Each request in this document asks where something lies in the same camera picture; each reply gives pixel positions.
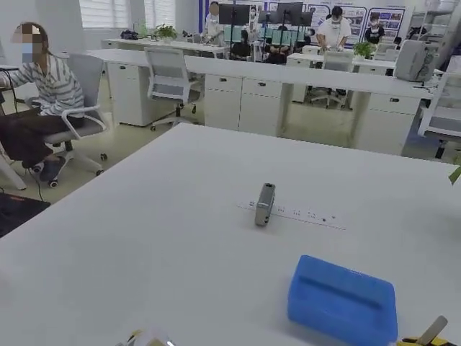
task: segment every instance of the yellow object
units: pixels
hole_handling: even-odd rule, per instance
[[[417,345],[415,342],[418,338],[417,337],[409,337],[405,338],[404,341],[398,341],[397,346],[424,346],[424,345]],[[440,339],[439,337],[436,337],[432,342],[429,344],[430,346],[456,346],[451,343],[449,343],[446,340]]]

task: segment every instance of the black shoe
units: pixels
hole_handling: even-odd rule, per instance
[[[43,169],[40,173],[40,180],[43,182],[49,182],[55,179],[64,167],[65,163],[66,159],[63,157],[59,157],[59,160],[57,161],[45,160]]]

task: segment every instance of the blue tray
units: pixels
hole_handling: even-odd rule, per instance
[[[350,345],[387,346],[397,340],[391,283],[307,255],[291,282],[288,318]]]

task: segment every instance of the window blind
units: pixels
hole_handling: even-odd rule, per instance
[[[144,0],[144,10],[147,28],[162,24],[176,26],[176,0]]]
[[[126,28],[129,11],[127,0],[80,0],[84,28]]]

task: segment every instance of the black cable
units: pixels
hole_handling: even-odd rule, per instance
[[[32,178],[34,179],[34,181],[37,183],[37,187],[38,187],[38,195],[40,196],[40,200],[42,202],[45,202],[45,200],[43,200],[43,196],[42,196],[42,187],[40,185],[40,182],[35,178],[35,175],[30,171],[30,168],[26,170],[26,172],[29,172],[29,174],[32,176]]]

